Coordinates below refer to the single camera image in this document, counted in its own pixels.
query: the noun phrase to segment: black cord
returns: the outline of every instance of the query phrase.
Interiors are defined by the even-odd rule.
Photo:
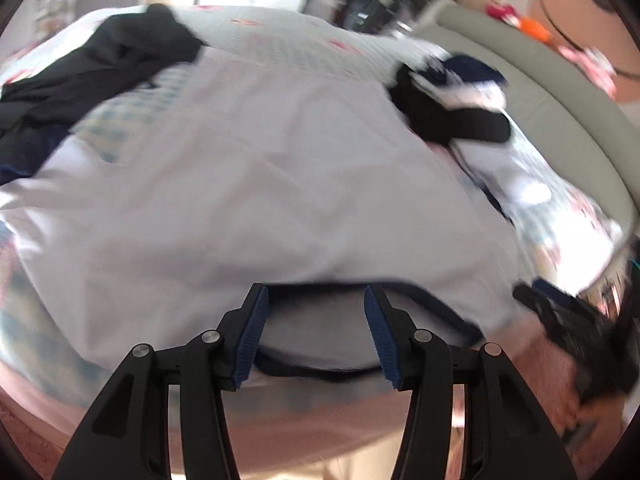
[[[545,0],[538,0],[538,1],[540,2],[540,10],[542,10],[542,13],[545,15],[546,19],[548,19],[549,23],[551,23],[553,28],[558,32],[558,34],[560,34],[560,36],[562,36],[575,50],[580,50],[581,52],[584,52],[585,48],[580,44],[576,43],[574,40],[572,40],[569,37],[569,35],[565,33],[565,31],[562,30],[562,28],[560,28],[556,24],[556,22],[551,18],[551,15],[549,14],[546,8]],[[621,68],[617,68],[617,67],[613,67],[613,70],[616,71],[616,75],[625,77],[627,79],[631,79],[633,81],[640,81],[640,74],[627,72],[626,70],[622,70]]]

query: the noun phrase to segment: gray bed headboard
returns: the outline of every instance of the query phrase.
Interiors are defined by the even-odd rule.
[[[549,47],[451,0],[435,0],[412,36],[465,52],[508,79],[507,112],[554,170],[622,227],[640,209],[640,132],[620,108]]]

